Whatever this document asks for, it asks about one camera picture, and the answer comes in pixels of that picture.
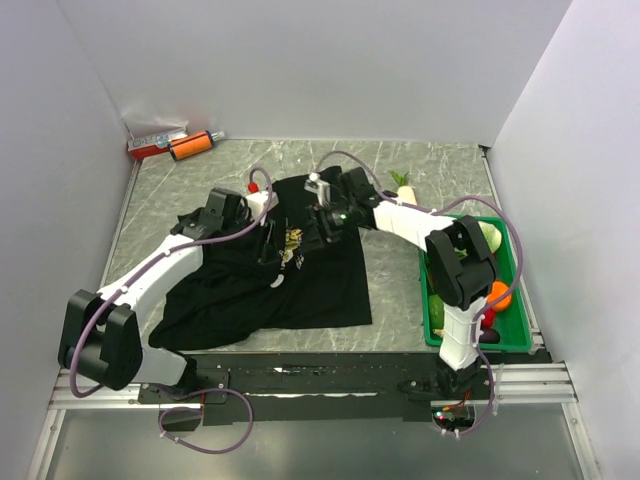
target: marble tabletop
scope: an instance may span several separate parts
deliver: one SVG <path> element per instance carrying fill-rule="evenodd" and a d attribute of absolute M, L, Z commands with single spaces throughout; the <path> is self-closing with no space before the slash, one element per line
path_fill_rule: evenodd
<path fill-rule="evenodd" d="M 117 235 L 107 283 L 125 274 L 149 255 L 176 223 L 206 201 L 213 186 L 245 192 L 249 169 L 263 166 L 274 179 L 311 171 L 323 154 L 347 150 L 373 167 L 384 188 L 395 190 L 390 170 L 409 172 L 418 203 L 439 208 L 475 194 L 492 198 L 482 151 L 477 145 L 388 141 L 227 140 L 214 150 L 182 162 L 169 154 L 142 163 L 124 221 Z M 345 157 L 326 165 L 353 164 Z M 454 212 L 490 214 L 467 202 Z M 422 329 L 418 252 L 389 234 L 361 231 L 373 325 L 312 329 L 260 330 L 247 340 L 216 351 L 429 351 Z M 162 318 L 164 303 L 141 326 L 143 339 Z"/>

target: wall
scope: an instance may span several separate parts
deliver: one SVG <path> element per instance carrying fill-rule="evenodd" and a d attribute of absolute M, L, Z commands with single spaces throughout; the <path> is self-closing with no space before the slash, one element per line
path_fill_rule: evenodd
<path fill-rule="evenodd" d="M 54 2 L 1 2 L 0 58 L 0 477 L 19 479 L 56 378 L 65 299 L 98 284 L 131 164 Z"/>
<path fill-rule="evenodd" d="M 135 135 L 491 145 L 570 0 L 59 0 Z"/>
<path fill-rule="evenodd" d="M 575 0 L 490 151 L 605 478 L 640 471 L 640 4 Z"/>

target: black t-shirt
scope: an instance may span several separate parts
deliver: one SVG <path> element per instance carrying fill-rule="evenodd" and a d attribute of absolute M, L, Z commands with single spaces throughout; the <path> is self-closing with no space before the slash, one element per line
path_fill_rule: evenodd
<path fill-rule="evenodd" d="M 340 167 L 330 167 L 321 178 L 337 185 L 340 173 Z M 316 201 L 315 194 L 304 190 L 306 179 L 301 175 L 274 183 L 279 203 L 267 218 L 275 261 L 257 260 L 264 228 L 204 247 L 202 267 L 167 294 L 164 318 L 149 337 L 152 347 L 207 349 L 244 340 L 260 328 L 372 323 L 357 227 L 347 227 L 334 245 L 309 255 L 300 252 L 306 207 Z"/>

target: red object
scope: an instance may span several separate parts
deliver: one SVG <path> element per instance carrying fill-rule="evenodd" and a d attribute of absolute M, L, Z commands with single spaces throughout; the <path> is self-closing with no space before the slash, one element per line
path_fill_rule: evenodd
<path fill-rule="evenodd" d="M 493 327 L 493 322 L 496 321 L 496 311 L 493 308 L 490 308 L 486 312 L 484 312 L 484 318 L 482 319 L 482 328 L 491 328 Z"/>

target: green plastic bin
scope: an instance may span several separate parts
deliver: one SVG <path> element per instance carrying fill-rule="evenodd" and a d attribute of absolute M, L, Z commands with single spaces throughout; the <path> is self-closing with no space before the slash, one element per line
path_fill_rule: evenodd
<path fill-rule="evenodd" d="M 502 244 L 495 253 L 498 267 L 500 269 L 499 280 L 511 285 L 516 267 L 511 253 L 507 227 L 500 218 L 496 217 L 476 217 L 479 221 L 495 225 L 502 233 Z M 442 339 L 435 335 L 431 329 L 429 319 L 429 295 L 433 292 L 430 289 L 428 279 L 427 255 L 420 250 L 420 283 L 422 285 L 422 310 L 424 316 L 424 338 L 427 345 L 439 347 Z M 531 350 L 531 332 L 527 313 L 522 301 L 522 294 L 518 286 L 513 293 L 513 300 L 509 308 L 499 312 L 493 324 L 494 330 L 500 334 L 500 343 L 481 343 L 483 350 L 494 350 L 501 352 L 528 352 Z"/>

